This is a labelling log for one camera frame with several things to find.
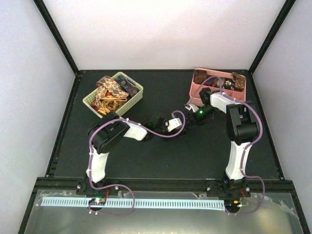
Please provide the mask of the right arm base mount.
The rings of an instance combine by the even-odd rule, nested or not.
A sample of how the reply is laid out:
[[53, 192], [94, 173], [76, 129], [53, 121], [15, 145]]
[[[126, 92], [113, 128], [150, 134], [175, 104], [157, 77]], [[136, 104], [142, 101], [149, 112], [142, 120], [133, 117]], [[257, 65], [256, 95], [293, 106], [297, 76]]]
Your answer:
[[228, 180], [213, 179], [206, 181], [206, 192], [209, 196], [240, 198], [250, 197], [250, 192], [246, 190], [246, 179]]

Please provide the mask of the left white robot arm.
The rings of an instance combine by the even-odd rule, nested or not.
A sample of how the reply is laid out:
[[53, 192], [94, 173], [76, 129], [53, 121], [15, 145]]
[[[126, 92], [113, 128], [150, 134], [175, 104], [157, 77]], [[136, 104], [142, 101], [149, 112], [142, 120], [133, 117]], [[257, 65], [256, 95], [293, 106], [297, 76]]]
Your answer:
[[98, 195], [104, 191], [105, 167], [109, 153], [124, 138], [146, 142], [158, 136], [173, 138], [184, 130], [187, 118], [182, 111], [173, 111], [172, 118], [166, 120], [162, 117], [154, 122], [140, 124], [120, 117], [112, 111], [105, 115], [104, 124], [96, 124], [89, 130], [89, 163], [86, 174], [89, 177], [87, 188], [93, 194]]

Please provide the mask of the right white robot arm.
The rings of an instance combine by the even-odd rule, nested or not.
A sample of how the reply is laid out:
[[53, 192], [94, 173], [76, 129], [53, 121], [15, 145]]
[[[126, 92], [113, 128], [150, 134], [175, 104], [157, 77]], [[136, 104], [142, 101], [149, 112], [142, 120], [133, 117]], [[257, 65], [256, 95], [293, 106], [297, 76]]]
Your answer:
[[239, 191], [239, 183], [247, 178], [246, 164], [250, 149], [262, 137], [261, 120], [252, 102], [240, 101], [223, 91], [204, 88], [200, 91], [200, 98], [203, 103], [201, 108], [191, 104], [193, 97], [185, 104], [185, 108], [193, 112], [198, 122], [214, 108], [226, 114], [226, 132], [231, 149], [221, 189], [224, 195], [234, 196]]

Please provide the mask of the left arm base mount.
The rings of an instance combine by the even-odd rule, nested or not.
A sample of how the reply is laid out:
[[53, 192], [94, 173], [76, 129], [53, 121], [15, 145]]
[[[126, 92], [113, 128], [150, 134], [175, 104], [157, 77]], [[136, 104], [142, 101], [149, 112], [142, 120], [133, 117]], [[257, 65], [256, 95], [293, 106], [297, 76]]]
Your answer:
[[121, 189], [120, 185], [113, 185], [112, 187], [99, 190], [99, 188], [105, 187], [108, 185], [108, 183], [103, 182], [103, 181], [99, 183], [92, 182], [92, 185], [96, 187], [97, 189], [94, 189], [90, 185], [89, 179], [81, 180], [77, 185], [76, 194], [85, 195], [86, 197], [92, 197], [92, 196], [104, 197], [106, 195], [117, 195], [119, 190]]

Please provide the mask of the black necktie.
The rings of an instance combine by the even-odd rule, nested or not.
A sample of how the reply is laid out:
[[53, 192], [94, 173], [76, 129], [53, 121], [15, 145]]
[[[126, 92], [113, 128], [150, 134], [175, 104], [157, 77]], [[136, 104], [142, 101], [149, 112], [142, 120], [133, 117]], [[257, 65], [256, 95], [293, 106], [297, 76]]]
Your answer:
[[183, 128], [183, 130], [181, 131], [181, 133], [179, 134], [179, 136], [184, 136], [184, 135], [187, 135], [188, 132], [193, 129], [195, 126], [197, 125], [197, 122], [196, 121], [193, 121], [191, 119], [187, 119], [186, 120], [186, 123], [185, 123], [185, 126]]

